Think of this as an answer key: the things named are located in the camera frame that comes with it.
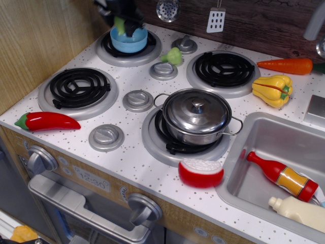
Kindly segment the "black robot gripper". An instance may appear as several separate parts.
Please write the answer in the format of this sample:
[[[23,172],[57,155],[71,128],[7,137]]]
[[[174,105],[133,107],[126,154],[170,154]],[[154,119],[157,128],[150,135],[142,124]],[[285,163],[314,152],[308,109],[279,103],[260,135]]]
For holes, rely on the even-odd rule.
[[[127,37],[132,37],[135,30],[144,25],[144,15],[131,0],[96,0],[93,3],[97,6],[105,23],[113,26],[114,17],[125,19],[124,27]]]

